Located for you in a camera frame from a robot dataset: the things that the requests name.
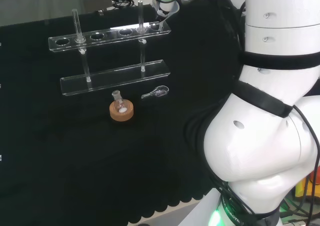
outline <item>green light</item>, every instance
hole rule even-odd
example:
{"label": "green light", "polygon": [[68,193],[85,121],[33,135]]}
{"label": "green light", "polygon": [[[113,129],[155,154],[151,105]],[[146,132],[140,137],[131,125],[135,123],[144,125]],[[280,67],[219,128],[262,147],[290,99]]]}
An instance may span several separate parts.
{"label": "green light", "polygon": [[217,210],[211,215],[208,226],[225,226]]}

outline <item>black cloth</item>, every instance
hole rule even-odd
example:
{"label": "black cloth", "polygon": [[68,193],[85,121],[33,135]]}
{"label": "black cloth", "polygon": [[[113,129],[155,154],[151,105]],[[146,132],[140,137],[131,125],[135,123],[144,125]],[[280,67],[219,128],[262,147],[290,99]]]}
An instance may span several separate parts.
{"label": "black cloth", "polygon": [[[154,10],[144,9],[144,21],[153,21]],[[183,125],[231,90],[239,50],[228,17],[195,0],[169,19],[170,34],[147,38],[146,61],[163,59],[171,74],[116,87],[134,104],[124,123],[109,115],[115,88],[62,96],[60,78],[83,74],[81,58],[76,50],[50,52],[48,37],[73,34],[71,17],[1,27],[0,225],[125,226],[202,198],[212,184]],[[138,9],[80,22],[83,32],[136,24]],[[140,58],[136,40],[87,51],[91,72]],[[140,99],[160,85],[168,95]]]}

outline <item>black strap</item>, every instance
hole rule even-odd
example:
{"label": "black strap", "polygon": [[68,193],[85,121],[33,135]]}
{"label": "black strap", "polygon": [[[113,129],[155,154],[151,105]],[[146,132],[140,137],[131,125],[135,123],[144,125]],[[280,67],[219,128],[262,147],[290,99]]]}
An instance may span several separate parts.
{"label": "black strap", "polygon": [[276,226],[280,218],[280,206],[268,213],[250,214],[240,213],[239,209],[236,209],[237,206],[228,197],[222,195],[221,202],[225,214],[236,226]]}
{"label": "black strap", "polygon": [[268,70],[304,70],[320,65],[320,52],[305,55],[266,55],[242,51],[239,62]]}
{"label": "black strap", "polygon": [[239,80],[234,83],[232,93],[247,103],[281,118],[286,118],[293,109],[266,92]]}

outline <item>yellow object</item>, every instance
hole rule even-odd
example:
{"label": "yellow object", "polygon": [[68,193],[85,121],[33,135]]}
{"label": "yellow object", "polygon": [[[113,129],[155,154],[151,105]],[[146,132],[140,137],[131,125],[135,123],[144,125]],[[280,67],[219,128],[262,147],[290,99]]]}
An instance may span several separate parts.
{"label": "yellow object", "polygon": [[[300,198],[304,196],[305,191],[305,184],[306,184],[306,178],[302,179],[296,186],[295,186],[295,197]],[[312,192],[312,182],[308,182],[306,195],[311,196]],[[315,194],[316,197],[320,198],[320,185],[315,186]]]}

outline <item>scalloped edge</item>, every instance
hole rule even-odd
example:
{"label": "scalloped edge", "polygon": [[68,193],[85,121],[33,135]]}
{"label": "scalloped edge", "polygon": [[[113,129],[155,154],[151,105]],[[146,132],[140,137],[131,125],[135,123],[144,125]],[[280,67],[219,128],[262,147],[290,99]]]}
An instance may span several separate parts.
{"label": "scalloped edge", "polygon": [[194,199],[194,198],[191,198],[191,200],[190,200],[189,202],[182,202],[182,201],[180,201],[177,206],[173,206],[173,207],[172,207],[172,206],[168,205],[168,206],[166,207],[165,211],[163,211],[163,212],[154,211],[154,213],[153,213],[153,215],[152,215],[151,217],[147,217],[147,218],[141,217],[141,219],[140,219],[139,222],[137,222],[137,223],[131,223],[131,222],[129,222],[129,223],[127,224],[127,226],[137,226],[137,225],[139,225],[139,224],[143,224],[145,221],[149,221],[149,220],[155,219],[155,218],[157,218],[157,217],[159,217],[159,216],[162,216],[162,215],[171,213],[171,212],[173,212],[173,211],[175,211],[175,210],[182,209],[182,208],[184,208],[184,207],[186,207],[186,206],[199,203],[203,198],[204,198],[204,195],[203,195],[202,198],[199,199],[199,200],[196,200],[196,199]]}

